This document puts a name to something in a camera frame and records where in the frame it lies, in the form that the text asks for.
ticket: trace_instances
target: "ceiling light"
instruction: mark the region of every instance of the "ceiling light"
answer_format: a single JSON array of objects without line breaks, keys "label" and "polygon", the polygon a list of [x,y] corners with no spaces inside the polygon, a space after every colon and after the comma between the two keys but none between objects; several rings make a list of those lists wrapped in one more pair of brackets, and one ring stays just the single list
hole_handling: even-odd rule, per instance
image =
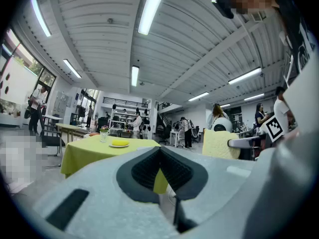
[{"label": "ceiling light", "polygon": [[253,70],[253,71],[250,71],[250,72],[247,73],[247,74],[244,74],[244,75],[242,75],[242,76],[239,76],[239,77],[235,78],[234,80],[229,81],[228,83],[229,83],[230,85],[232,85],[232,84],[234,84],[234,83],[237,83],[237,82],[239,82],[239,81],[242,81],[242,80],[244,80],[244,79],[247,79],[247,78],[252,77],[252,76],[254,76],[254,75],[256,75],[256,74],[259,74],[259,73],[261,73],[261,68],[260,68],[260,67],[258,67],[257,69],[255,69],[255,70]]},{"label": "ceiling light", "polygon": [[146,0],[138,30],[140,34],[149,34],[149,30],[160,1],[161,0]]},{"label": "ceiling light", "polygon": [[198,99],[198,98],[201,98],[201,97],[204,97],[204,96],[207,96],[207,95],[209,95],[209,92],[205,92],[205,93],[203,93],[203,94],[200,94],[200,95],[197,96],[197,97],[191,98],[191,99],[189,99],[189,101],[194,101],[194,100],[196,100],[196,99]]},{"label": "ceiling light", "polygon": [[36,18],[38,19],[46,37],[49,37],[51,35],[48,27],[46,26],[45,22],[44,22],[44,19],[42,17],[42,14],[40,12],[40,8],[39,8],[39,5],[38,5],[38,2],[37,0],[31,0],[31,3],[32,3],[32,6],[33,6],[33,10],[35,12],[35,15],[36,15]]},{"label": "ceiling light", "polygon": [[132,86],[136,87],[136,84],[138,82],[138,75],[139,75],[139,67],[132,66]]},{"label": "ceiling light", "polygon": [[260,98],[260,97],[263,97],[264,95],[265,94],[260,94],[260,95],[256,95],[256,96],[253,96],[253,97],[245,98],[244,101],[252,100],[252,99],[255,99],[255,98]]},{"label": "ceiling light", "polygon": [[68,68],[70,68],[70,70],[76,75],[76,77],[81,78],[81,75],[79,75],[79,73],[75,71],[75,69],[67,59],[63,59],[63,62],[68,66]]}]

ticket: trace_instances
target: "white ceiling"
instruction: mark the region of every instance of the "white ceiling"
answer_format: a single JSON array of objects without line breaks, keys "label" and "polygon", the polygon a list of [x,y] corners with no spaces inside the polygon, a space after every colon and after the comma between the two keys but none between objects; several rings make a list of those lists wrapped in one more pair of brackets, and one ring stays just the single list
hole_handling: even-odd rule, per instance
[{"label": "white ceiling", "polygon": [[[271,94],[282,83],[287,50],[275,14],[261,23],[248,15],[230,20],[211,0],[162,0],[145,36],[137,32],[145,1],[38,0],[52,35],[45,36],[29,2],[13,26],[23,30],[54,70],[83,88],[176,104],[208,91],[202,102],[224,104]],[[68,75],[65,58],[82,79]],[[132,65],[140,67],[143,86],[131,86]],[[265,85],[261,77],[228,85],[259,66]]]}]

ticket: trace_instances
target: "yellow food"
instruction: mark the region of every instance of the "yellow food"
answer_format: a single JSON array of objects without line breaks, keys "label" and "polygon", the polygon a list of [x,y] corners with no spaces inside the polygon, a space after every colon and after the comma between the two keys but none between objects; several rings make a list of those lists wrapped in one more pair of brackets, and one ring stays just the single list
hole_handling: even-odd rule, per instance
[{"label": "yellow food", "polygon": [[114,146],[125,146],[128,145],[129,141],[123,141],[123,140],[113,140],[112,145]]}]

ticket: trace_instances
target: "black-and-white marker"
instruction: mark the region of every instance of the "black-and-white marker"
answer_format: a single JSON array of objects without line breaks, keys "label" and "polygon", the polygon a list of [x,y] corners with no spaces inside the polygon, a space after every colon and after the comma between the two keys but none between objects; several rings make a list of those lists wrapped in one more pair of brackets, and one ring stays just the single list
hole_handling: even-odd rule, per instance
[{"label": "black-and-white marker", "polygon": [[268,121],[266,121],[266,128],[272,142],[284,135],[284,131],[275,116],[272,116]]}]

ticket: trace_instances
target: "yellow table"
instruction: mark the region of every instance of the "yellow table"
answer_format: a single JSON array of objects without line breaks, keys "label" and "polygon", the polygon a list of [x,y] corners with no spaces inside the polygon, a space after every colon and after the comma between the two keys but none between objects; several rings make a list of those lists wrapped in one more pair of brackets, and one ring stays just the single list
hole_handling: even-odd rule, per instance
[{"label": "yellow table", "polygon": [[61,129],[61,135],[62,135],[62,128],[65,128],[67,130],[68,142],[69,142],[69,133],[70,132],[71,132],[71,141],[73,141],[74,131],[88,132],[88,130],[83,129],[79,126],[75,126],[75,125],[69,125],[69,124],[63,124],[63,123],[56,123],[55,125]]},{"label": "yellow table", "polygon": [[[125,148],[112,148],[109,145],[114,139],[129,141],[130,145]],[[136,151],[138,147],[160,146],[154,140],[119,138],[113,136],[108,136],[106,142],[100,142],[100,140],[101,136],[95,135],[83,140],[68,143],[62,160],[61,173],[65,174],[65,177],[67,178],[82,167],[95,161],[133,152]],[[154,192],[157,194],[164,194],[167,185],[167,180],[162,171],[159,170],[155,180]]]}]

